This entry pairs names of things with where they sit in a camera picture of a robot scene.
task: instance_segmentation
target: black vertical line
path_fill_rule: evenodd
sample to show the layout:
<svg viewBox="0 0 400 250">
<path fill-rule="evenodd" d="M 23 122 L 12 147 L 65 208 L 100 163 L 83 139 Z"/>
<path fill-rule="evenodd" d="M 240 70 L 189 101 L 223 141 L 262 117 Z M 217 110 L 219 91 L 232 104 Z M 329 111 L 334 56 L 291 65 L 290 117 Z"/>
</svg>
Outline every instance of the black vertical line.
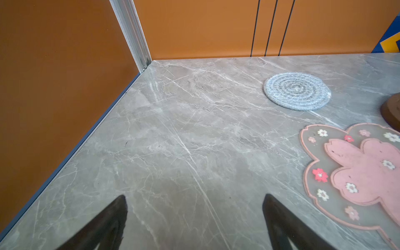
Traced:
<svg viewBox="0 0 400 250">
<path fill-rule="evenodd" d="M 292 15 L 292 11 L 293 11 L 293 6 L 294 6 L 294 2 L 296 0 L 293 0 L 293 4 L 292 4 L 292 9 L 290 10 L 290 14 L 289 14 L 289 19 L 288 19 L 288 23 L 286 24 L 286 29 L 285 29 L 285 33 L 283 34 L 283 39 L 282 39 L 282 43 L 280 45 L 280 49 L 279 49 L 279 54 L 278 56 L 280 56 L 280 51 L 282 50 L 282 46 L 283 46 L 283 41 L 285 40 L 285 36 L 286 36 L 286 31 L 288 30 L 288 26 L 289 26 L 289 21 L 290 21 L 290 16 Z"/>
<path fill-rule="evenodd" d="M 251 43 L 251 52 L 250 52 L 250 56 L 253 54 L 254 37 L 256 36 L 256 27 L 257 27 L 257 18 L 258 18 L 258 10 L 259 10 L 259 9 L 260 9 L 260 0 L 258 0 L 257 15 L 256 15 L 256 24 L 254 25 L 253 42 Z"/>
<path fill-rule="evenodd" d="M 270 34 L 268 35 L 268 41 L 267 41 L 267 46 L 265 47 L 265 54 L 264 54 L 264 56 L 267 55 L 267 49 L 268 49 L 268 44 L 270 43 L 270 36 L 271 36 L 272 24 L 274 23 L 275 11 L 276 11 L 276 6 L 277 6 L 277 5 L 278 5 L 278 0 L 276 0 L 275 9 L 274 9 L 274 14 L 272 15 L 272 21 L 271 21 L 271 27 L 270 27 Z"/>
</svg>

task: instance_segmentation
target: brown round object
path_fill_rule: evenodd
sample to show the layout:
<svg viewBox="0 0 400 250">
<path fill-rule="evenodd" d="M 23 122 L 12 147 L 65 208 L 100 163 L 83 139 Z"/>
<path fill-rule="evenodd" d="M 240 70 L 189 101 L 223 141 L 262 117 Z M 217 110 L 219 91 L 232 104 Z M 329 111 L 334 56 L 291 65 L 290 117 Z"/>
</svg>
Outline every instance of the brown round object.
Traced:
<svg viewBox="0 0 400 250">
<path fill-rule="evenodd" d="M 400 93 L 390 97 L 380 107 L 380 113 L 392 128 L 400 132 Z"/>
</svg>

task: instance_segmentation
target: flower-shaped mat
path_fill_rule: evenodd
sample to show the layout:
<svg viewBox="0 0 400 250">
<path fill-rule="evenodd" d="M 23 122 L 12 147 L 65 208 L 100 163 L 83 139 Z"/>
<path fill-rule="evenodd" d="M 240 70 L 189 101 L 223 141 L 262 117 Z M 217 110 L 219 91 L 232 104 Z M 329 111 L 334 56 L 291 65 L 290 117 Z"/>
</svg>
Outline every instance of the flower-shaped mat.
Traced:
<svg viewBox="0 0 400 250">
<path fill-rule="evenodd" d="M 314 160 L 304 185 L 315 205 L 344 225 L 377 230 L 400 250 L 400 134 L 378 124 L 347 131 L 315 124 L 300 140 Z"/>
</svg>

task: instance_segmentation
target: spiral pattern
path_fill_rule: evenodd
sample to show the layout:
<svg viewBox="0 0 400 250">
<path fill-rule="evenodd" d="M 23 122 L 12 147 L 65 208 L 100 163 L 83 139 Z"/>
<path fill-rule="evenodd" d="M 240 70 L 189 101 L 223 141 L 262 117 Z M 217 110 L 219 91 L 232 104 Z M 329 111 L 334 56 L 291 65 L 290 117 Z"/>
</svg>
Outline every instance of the spiral pattern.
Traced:
<svg viewBox="0 0 400 250">
<path fill-rule="evenodd" d="M 265 95 L 276 104 L 293 110 L 315 110 L 327 104 L 330 89 L 310 74 L 290 72 L 277 74 L 264 84 Z"/>
</svg>

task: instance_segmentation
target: marble surface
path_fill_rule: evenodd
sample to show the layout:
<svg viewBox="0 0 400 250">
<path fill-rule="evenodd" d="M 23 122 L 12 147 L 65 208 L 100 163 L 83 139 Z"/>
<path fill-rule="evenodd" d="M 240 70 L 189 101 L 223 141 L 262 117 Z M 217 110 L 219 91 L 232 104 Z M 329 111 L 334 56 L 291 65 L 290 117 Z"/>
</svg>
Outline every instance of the marble surface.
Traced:
<svg viewBox="0 0 400 250">
<path fill-rule="evenodd" d="M 331 101 L 309 112 L 272 103 L 264 81 L 290 71 L 323 79 Z M 299 132 L 386 125 L 379 107 L 399 91 L 400 54 L 153 61 L 0 249 L 54 249 L 124 194 L 120 249 L 269 250 L 266 193 L 337 249 L 389 249 L 312 204 Z"/>
</svg>

